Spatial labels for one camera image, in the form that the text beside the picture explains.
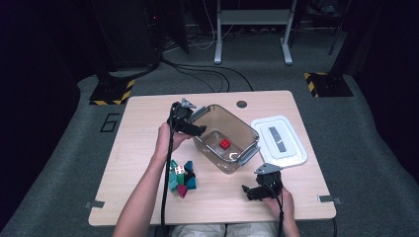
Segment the wire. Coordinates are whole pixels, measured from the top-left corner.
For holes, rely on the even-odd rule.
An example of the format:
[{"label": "wire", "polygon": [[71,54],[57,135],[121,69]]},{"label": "wire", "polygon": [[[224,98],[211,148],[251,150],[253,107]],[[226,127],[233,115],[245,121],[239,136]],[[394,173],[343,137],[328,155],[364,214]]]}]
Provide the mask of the wire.
[{"label": "wire", "polygon": [[158,67],[158,63],[148,65],[148,68],[145,71],[138,72],[129,76],[125,76],[125,77],[116,77],[112,75],[110,76],[112,77],[112,79],[119,80],[119,81],[132,80],[132,79],[136,79],[138,77],[147,75],[148,73],[154,71],[157,67]]},{"label": "wire", "polygon": [[281,237],[283,233],[283,223],[284,223],[284,210],[283,210],[283,203],[284,203],[284,197],[282,195],[282,191],[280,191],[279,194],[276,194],[275,191],[265,182],[263,181],[266,187],[268,187],[271,190],[272,195],[277,200],[278,206],[280,207],[280,216],[279,216],[279,229],[278,229],[278,237]]},{"label": "wire", "polygon": [[193,75],[193,74],[191,74],[191,73],[187,73],[187,72],[184,72],[184,71],[182,71],[180,68],[177,68],[177,67],[174,67],[178,72],[180,72],[180,73],[183,73],[183,74],[186,74],[186,75],[188,75],[188,76],[190,76],[190,77],[193,77],[193,78],[195,78],[195,79],[197,79],[197,80],[200,80],[200,81],[202,81],[204,84],[206,84],[211,90],[212,90],[212,92],[213,93],[215,93],[215,90],[213,89],[213,87],[212,86],[210,86],[210,84],[208,84],[206,81],[204,81],[203,79],[201,79],[201,78],[199,78],[198,76],[196,76],[196,75]]},{"label": "wire", "polygon": [[333,217],[332,221],[333,221],[333,237],[337,237],[338,236],[338,226],[336,225],[336,218]]},{"label": "wire", "polygon": [[165,222],[165,210],[166,210],[166,199],[167,199],[167,187],[169,184],[169,172],[170,172],[170,160],[172,159],[172,151],[173,151],[173,136],[175,134],[175,128],[173,127],[172,124],[172,108],[170,108],[170,113],[169,113],[169,126],[170,126],[170,138],[169,138],[169,148],[168,148],[168,152],[167,152],[167,157],[166,157],[166,170],[165,170],[165,175],[164,175],[164,186],[163,186],[163,198],[161,201],[161,227],[163,229],[163,234],[164,236],[168,236],[167,235],[167,231],[166,231],[166,222]]},{"label": "wire", "polygon": [[[197,46],[197,45],[205,45],[205,44],[212,44],[212,43],[214,43],[214,41],[193,43],[193,44],[190,44],[190,46],[191,45],[194,45],[194,46]],[[171,51],[176,50],[176,49],[179,49],[179,48],[180,48],[180,46],[175,46],[175,47],[172,47],[172,48],[168,48],[163,53],[171,52]]]},{"label": "wire", "polygon": [[203,67],[203,68],[208,67],[208,68],[217,68],[217,69],[220,68],[220,69],[224,69],[224,70],[229,70],[229,71],[232,71],[234,73],[237,73],[240,77],[242,77],[243,80],[246,81],[246,83],[249,86],[250,90],[251,91],[254,91],[252,85],[247,80],[247,78],[243,74],[241,74],[240,72],[238,72],[237,70],[234,70],[232,68],[223,67],[223,66],[202,66],[202,65],[191,65],[191,64],[179,64],[179,63],[174,63],[174,62],[169,62],[169,63],[171,63],[172,65],[175,65],[175,66],[182,66],[182,67]]},{"label": "wire", "polygon": [[174,67],[174,68],[180,68],[180,69],[183,69],[183,70],[189,70],[189,71],[206,72],[206,73],[212,73],[212,74],[218,75],[218,76],[222,77],[222,78],[223,78],[223,79],[227,82],[227,89],[226,89],[226,92],[229,92],[229,90],[230,90],[230,82],[228,81],[227,77],[226,77],[224,74],[220,73],[220,72],[217,72],[217,71],[210,71],[210,70],[203,70],[203,69],[193,69],[193,68],[188,68],[188,67],[186,67],[186,66],[184,66],[184,65],[182,65],[182,64],[173,63],[173,62],[168,61],[168,60],[166,60],[166,59],[164,59],[164,58],[162,58],[162,59],[161,59],[161,61],[162,61],[163,63],[166,63],[167,65],[170,65],[170,66]]},{"label": "wire", "polygon": [[212,46],[212,44],[214,43],[214,40],[215,40],[215,31],[214,31],[214,29],[213,29],[213,25],[212,25],[212,22],[211,22],[211,20],[210,20],[210,14],[209,14],[209,11],[208,11],[208,9],[207,9],[207,3],[206,3],[206,0],[203,0],[203,3],[204,3],[204,8],[206,9],[207,18],[209,19],[210,29],[211,29],[211,31],[212,31],[212,41],[210,42],[210,44],[209,44],[207,47],[198,47],[198,45],[197,45],[197,44],[196,44],[196,47],[197,47],[197,48],[199,48],[199,49],[205,50],[205,49],[210,48],[210,47]]},{"label": "wire", "polygon": [[[241,0],[238,0],[238,5],[237,5],[237,10],[240,10],[240,5],[241,5]],[[230,33],[231,29],[233,29],[234,25],[231,25],[230,29],[228,29],[228,31],[224,34],[224,36],[221,37],[221,40],[224,40],[224,37],[226,37],[228,35],[228,33]]]}]

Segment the plastic bin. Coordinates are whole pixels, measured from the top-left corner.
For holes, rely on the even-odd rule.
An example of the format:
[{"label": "plastic bin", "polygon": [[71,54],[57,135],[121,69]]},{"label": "plastic bin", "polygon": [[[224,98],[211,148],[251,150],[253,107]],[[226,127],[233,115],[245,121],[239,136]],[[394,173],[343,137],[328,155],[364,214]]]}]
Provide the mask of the plastic bin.
[{"label": "plastic bin", "polygon": [[210,105],[197,117],[193,124],[207,129],[194,137],[195,145],[225,174],[234,173],[259,151],[258,132],[225,108]]}]

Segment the human arm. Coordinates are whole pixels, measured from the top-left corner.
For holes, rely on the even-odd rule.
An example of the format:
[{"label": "human arm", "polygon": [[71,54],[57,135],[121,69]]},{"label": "human arm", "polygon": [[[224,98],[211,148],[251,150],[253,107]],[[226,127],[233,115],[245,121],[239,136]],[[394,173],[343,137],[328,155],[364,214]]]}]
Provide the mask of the human arm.
[{"label": "human arm", "polygon": [[[174,132],[173,151],[185,140],[191,138],[185,133]],[[156,202],[161,174],[166,163],[169,148],[170,126],[161,124],[154,153],[147,169],[130,195],[115,227],[114,236],[145,236]]]},{"label": "human arm", "polygon": [[[283,212],[284,212],[284,223],[283,229],[287,237],[299,237],[298,227],[296,226],[294,219],[294,205],[293,205],[293,195],[283,187],[280,195],[278,196],[279,200],[283,201]],[[263,198],[263,202],[271,210],[272,214],[276,216],[277,220],[280,217],[280,206],[275,198]]]}]

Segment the black equipment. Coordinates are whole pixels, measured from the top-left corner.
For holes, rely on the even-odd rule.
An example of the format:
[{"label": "black equipment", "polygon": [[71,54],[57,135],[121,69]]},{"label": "black equipment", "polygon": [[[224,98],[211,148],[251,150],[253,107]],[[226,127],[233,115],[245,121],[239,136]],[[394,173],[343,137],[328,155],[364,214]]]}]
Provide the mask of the black equipment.
[{"label": "black equipment", "polygon": [[192,124],[190,118],[193,111],[191,108],[196,108],[196,106],[186,99],[182,99],[182,103],[173,103],[167,123],[171,124],[175,131],[181,131],[192,136],[200,136],[206,131],[207,127]]},{"label": "black equipment", "polygon": [[158,64],[163,50],[159,2],[90,0],[117,69]]},{"label": "black equipment", "polygon": [[255,171],[255,174],[257,174],[256,182],[259,186],[253,189],[242,186],[244,193],[247,194],[247,198],[249,198],[249,200],[276,198],[283,188],[281,169],[281,167],[268,163],[259,167]]}]

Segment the white cable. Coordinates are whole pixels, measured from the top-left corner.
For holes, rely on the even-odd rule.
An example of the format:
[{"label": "white cable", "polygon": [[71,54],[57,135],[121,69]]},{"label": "white cable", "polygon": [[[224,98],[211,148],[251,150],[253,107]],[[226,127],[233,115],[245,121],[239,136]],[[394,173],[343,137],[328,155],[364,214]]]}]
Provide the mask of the white cable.
[{"label": "white cable", "polygon": [[[189,44],[189,46],[197,46],[197,45],[205,45],[205,44],[213,44],[213,43],[214,43],[214,41],[209,41],[209,42],[200,42],[200,43],[193,43],[193,44]],[[171,52],[171,51],[177,50],[177,49],[179,49],[179,48],[180,48],[180,47],[179,47],[179,46],[177,46],[177,47],[174,47],[174,48],[168,49],[168,50],[164,51],[163,53],[166,53],[166,52]]]},{"label": "white cable", "polygon": [[207,10],[206,0],[203,0],[203,3],[204,3],[204,8],[206,9],[207,18],[209,19],[210,29],[212,31],[212,41],[210,42],[210,44],[207,47],[198,47],[198,44],[195,43],[193,40],[191,40],[191,42],[194,43],[193,45],[196,46],[198,49],[201,49],[201,50],[205,50],[205,49],[210,48],[212,46],[212,44],[214,43],[214,40],[215,40],[215,32],[213,30],[212,22],[210,21],[210,14],[209,14],[209,11]]},{"label": "white cable", "polygon": [[[240,5],[241,5],[241,0],[238,0],[238,6],[237,6],[237,10],[240,10]],[[224,39],[224,37],[226,37],[228,35],[228,33],[230,33],[231,29],[233,29],[234,25],[231,25],[230,29],[228,29],[227,33],[224,34],[224,36],[221,37],[221,39]]]}]

